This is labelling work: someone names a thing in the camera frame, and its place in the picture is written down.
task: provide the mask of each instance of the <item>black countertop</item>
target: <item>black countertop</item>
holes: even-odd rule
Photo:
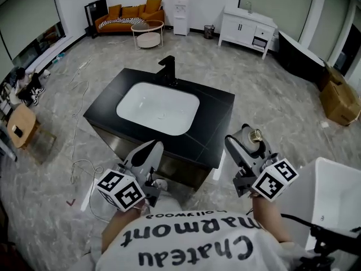
[[[168,135],[120,118],[116,113],[120,100],[139,82],[166,86],[197,96],[200,104],[189,131],[180,136]],[[158,139],[168,156],[203,167],[218,168],[234,99],[234,94],[194,82],[178,80],[176,86],[169,86],[155,73],[124,68],[92,103],[84,117],[90,124],[120,138],[137,144]]]

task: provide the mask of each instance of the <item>orange sofa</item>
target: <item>orange sofa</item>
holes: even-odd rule
[[[143,20],[159,20],[164,22],[164,10],[160,4],[161,0],[147,0],[147,4],[134,7],[122,7],[121,5],[109,7],[109,14],[95,21],[96,31],[98,33],[130,32],[132,24],[129,23],[109,23],[99,29],[99,25],[102,22],[117,18],[139,17]]]

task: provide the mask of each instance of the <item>white bathtub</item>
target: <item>white bathtub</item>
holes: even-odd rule
[[[326,228],[361,226],[361,171],[318,158],[298,172],[300,177],[276,201],[281,213]],[[309,228],[283,220],[296,243],[307,250],[314,248]]]

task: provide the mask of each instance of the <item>zebra print blanket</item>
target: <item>zebra print blanket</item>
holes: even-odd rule
[[[106,20],[99,25],[99,29],[110,24],[110,23],[130,23],[130,24],[137,24],[143,22],[143,19],[141,18],[126,18],[126,19],[115,19],[115,20]]]

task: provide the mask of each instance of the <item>wooden stool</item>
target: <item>wooden stool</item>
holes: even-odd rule
[[[16,125],[23,132],[23,135],[20,138],[12,130],[14,125]],[[34,156],[34,154],[27,149],[37,130],[54,139],[50,147],[52,148],[56,140],[56,136],[40,127],[40,123],[36,120],[35,113],[26,105],[20,104],[10,116],[9,122],[7,123],[7,131],[12,142],[14,143],[14,146],[16,148],[22,148],[23,150],[27,151],[29,155],[34,158],[35,162],[38,165],[41,165],[42,162],[40,162]]]

